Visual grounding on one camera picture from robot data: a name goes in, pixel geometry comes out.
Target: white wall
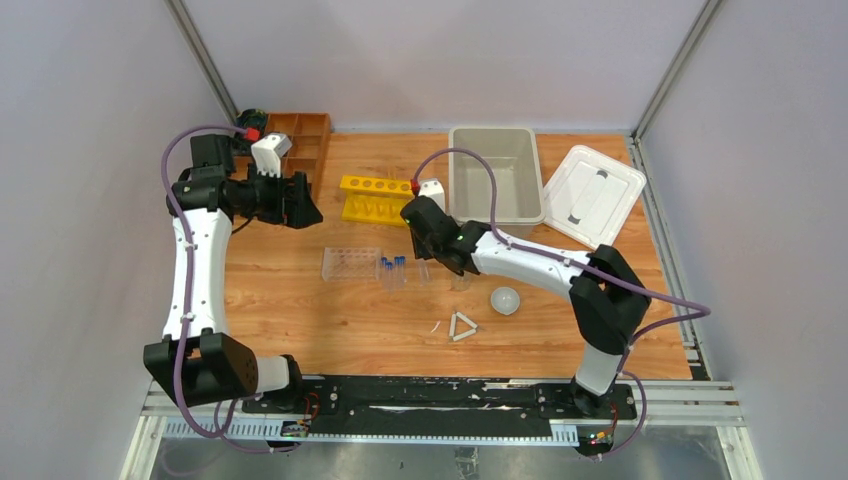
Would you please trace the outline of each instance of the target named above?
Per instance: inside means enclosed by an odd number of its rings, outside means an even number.
[[[848,3],[730,1],[646,140],[768,479],[843,478]]]
[[[159,155],[224,116],[161,1],[4,3],[0,85],[0,477],[113,479],[170,298]]]
[[[704,0],[187,0],[239,108],[631,129]]]

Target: wood grain surface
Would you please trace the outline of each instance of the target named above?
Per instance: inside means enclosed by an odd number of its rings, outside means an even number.
[[[537,135],[537,142],[545,182],[578,144],[629,162],[621,136]],[[496,276],[474,277],[467,291],[451,291],[452,274],[434,261],[428,262],[433,281],[419,286],[407,229],[340,219],[343,174],[409,179],[424,158],[447,143],[447,134],[333,134],[318,200],[324,222],[305,230],[254,222],[231,239],[226,292],[232,335],[257,355],[294,355],[304,373],[574,375],[583,339],[564,299]],[[447,160],[431,163],[421,178],[437,176],[447,183]],[[586,248],[545,225],[529,239]],[[641,201],[614,245],[648,288],[666,291]],[[377,281],[324,282],[325,247],[379,247],[384,255],[406,255],[407,287],[387,293]],[[504,285],[521,296],[521,307],[511,316],[489,304],[492,291]],[[456,343],[448,338],[454,309],[480,326],[477,334]],[[654,301],[645,324],[671,313],[668,305]],[[643,378],[691,378],[676,326],[642,339],[627,366]]]

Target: metal floor panel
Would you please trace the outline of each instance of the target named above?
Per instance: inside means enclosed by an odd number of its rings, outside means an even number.
[[[622,427],[620,438],[630,434]],[[168,440],[169,468],[185,472],[204,465],[226,448],[215,440]],[[252,445],[262,447],[261,443]],[[172,477],[159,458],[152,479]],[[600,464],[580,458],[567,447],[457,447],[315,443],[295,452],[243,455],[227,450],[206,470],[204,479],[730,479],[715,428],[648,427],[620,455]]]

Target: white lid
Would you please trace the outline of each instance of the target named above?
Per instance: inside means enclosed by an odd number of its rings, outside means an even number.
[[[545,224],[593,249],[612,245],[644,187],[642,172],[577,145],[545,185]]]

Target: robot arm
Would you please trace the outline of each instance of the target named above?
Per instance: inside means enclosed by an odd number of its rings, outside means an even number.
[[[488,224],[470,221],[460,226],[448,216],[444,212],[444,190],[435,180],[421,182],[419,195],[401,210],[401,217],[410,227],[416,258],[435,258],[457,275],[514,278],[570,301],[586,341],[583,361],[573,379],[573,400],[587,414],[604,403],[650,298],[602,285],[569,261],[589,264],[641,286],[618,251],[609,246],[601,246],[594,253],[561,250],[515,240],[501,232],[509,244],[515,241],[556,253],[566,261],[510,248],[495,238]]]
[[[191,323],[180,372],[188,406],[270,392],[285,406],[301,396],[302,379],[291,356],[256,357],[228,335],[224,308],[224,265],[236,214],[261,222],[305,228],[323,217],[309,196],[306,176],[282,176],[281,157],[291,147],[282,134],[270,134],[252,145],[255,163],[247,180],[230,178],[235,164],[230,139],[204,135],[191,139],[192,168],[174,183],[173,192],[191,226],[187,245],[182,223],[173,219],[177,244],[174,292],[163,340],[145,346],[144,364],[162,389],[175,400],[174,366],[182,336],[186,276],[192,275]],[[175,212],[168,205],[171,214]],[[186,248],[193,248],[193,265]]]

